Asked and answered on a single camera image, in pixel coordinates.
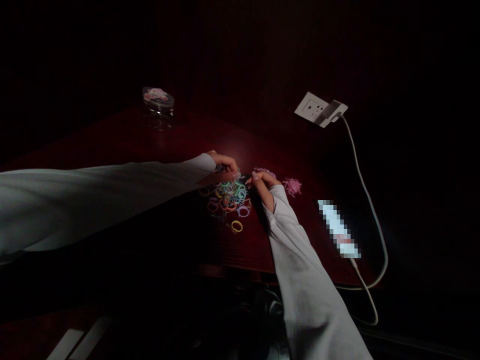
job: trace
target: clear plastic jar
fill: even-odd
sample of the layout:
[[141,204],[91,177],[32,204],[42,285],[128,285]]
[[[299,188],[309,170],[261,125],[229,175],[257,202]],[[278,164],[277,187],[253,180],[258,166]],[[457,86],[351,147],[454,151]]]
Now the clear plastic jar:
[[174,97],[155,87],[144,87],[142,92],[142,118],[146,125],[158,131],[173,130],[176,125]]

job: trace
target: white sleeve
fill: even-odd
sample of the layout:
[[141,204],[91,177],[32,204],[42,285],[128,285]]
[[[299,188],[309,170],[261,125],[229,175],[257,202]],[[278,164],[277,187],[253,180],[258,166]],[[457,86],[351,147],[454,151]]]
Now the white sleeve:
[[180,163],[0,173],[0,257],[63,247],[199,188],[206,153]]
[[298,359],[371,359],[342,297],[289,205],[282,185],[270,188],[275,208],[264,207],[275,271],[283,298],[290,356]]

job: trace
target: wooden table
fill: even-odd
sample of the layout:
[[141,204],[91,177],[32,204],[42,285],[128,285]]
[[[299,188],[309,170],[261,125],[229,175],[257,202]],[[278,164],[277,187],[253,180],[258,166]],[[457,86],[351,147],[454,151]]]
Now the wooden table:
[[[316,155],[297,152],[297,149],[305,148],[305,144],[296,146],[303,141],[301,136],[292,134],[289,142],[273,143],[188,108],[186,104],[176,105],[178,126],[174,131],[159,132],[147,128],[141,120],[140,108],[134,107],[22,156],[0,170],[76,169],[146,161],[172,163],[214,149],[234,157],[240,171],[247,176],[254,167],[261,167],[276,173],[279,180],[285,177],[299,179],[303,184],[301,195],[288,196],[288,199],[323,266],[334,283],[359,285],[350,263],[339,256],[315,208],[314,199],[335,201],[336,198],[326,187],[321,170],[315,166]],[[162,259],[182,256],[179,252],[162,251],[165,244],[184,244],[192,250],[192,260],[198,264],[198,269],[213,276],[232,268],[274,273],[266,219],[260,203],[255,203],[246,218],[238,219],[235,212],[228,215],[230,221],[241,220],[243,231],[239,234],[233,234],[227,228],[220,230],[217,220],[208,216],[206,203],[207,199],[197,193],[169,201],[149,217],[147,215],[148,220],[137,224],[129,236],[135,241],[149,236],[148,231],[142,230],[149,223],[157,230],[158,237],[154,242],[156,251],[162,252]],[[163,239],[163,229],[169,226],[175,227],[178,235]],[[362,259],[359,267],[367,283],[375,278],[368,260]]]

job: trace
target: jar lid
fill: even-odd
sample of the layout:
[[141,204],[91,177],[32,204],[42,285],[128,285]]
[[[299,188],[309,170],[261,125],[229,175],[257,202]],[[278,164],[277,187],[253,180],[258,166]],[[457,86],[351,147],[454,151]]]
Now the jar lid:
[[142,89],[142,93],[143,101],[146,104],[152,104],[161,108],[171,108],[174,106],[174,97],[161,88],[146,86]]

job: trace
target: dark background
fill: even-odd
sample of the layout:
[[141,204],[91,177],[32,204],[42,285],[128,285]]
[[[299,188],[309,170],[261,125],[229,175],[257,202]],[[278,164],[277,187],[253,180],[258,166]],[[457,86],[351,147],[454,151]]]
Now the dark background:
[[[390,266],[379,328],[475,350],[478,83],[472,9],[433,1],[37,3],[3,9],[5,163],[160,86],[265,139],[315,151],[359,238],[380,241],[344,124],[293,114],[307,91],[349,106]],[[345,294],[362,303],[365,294]]]

